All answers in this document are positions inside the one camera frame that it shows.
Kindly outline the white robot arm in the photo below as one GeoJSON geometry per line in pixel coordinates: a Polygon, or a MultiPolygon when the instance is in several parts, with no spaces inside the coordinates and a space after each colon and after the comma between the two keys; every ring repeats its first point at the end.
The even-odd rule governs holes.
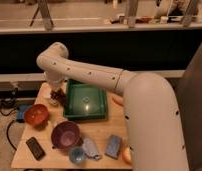
{"type": "Polygon", "coordinates": [[[36,63],[54,90],[68,77],[123,98],[134,171],[189,171],[180,109],[165,78],[77,62],[68,55],[66,46],[55,42],[38,55],[36,63]]]}

